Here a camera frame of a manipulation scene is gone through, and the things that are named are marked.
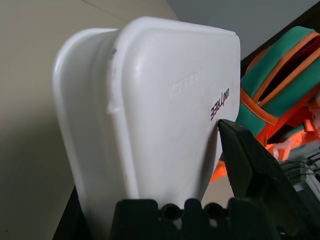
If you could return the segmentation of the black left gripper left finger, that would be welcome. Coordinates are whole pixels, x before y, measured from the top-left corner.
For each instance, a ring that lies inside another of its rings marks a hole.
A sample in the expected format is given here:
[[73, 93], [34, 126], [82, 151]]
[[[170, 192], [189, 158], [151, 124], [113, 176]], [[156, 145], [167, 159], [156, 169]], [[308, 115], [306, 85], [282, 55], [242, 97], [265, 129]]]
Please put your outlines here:
[[87, 224], [76, 187], [73, 188], [53, 236], [54, 240], [86, 240]]

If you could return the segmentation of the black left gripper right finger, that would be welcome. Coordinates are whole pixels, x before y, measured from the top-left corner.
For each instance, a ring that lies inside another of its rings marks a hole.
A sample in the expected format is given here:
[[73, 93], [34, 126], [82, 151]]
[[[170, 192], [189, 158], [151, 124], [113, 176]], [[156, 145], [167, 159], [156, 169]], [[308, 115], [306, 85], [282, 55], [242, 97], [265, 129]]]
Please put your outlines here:
[[261, 201], [275, 227], [293, 240], [309, 240], [311, 216], [277, 160], [244, 126], [220, 119], [218, 130], [234, 196]]

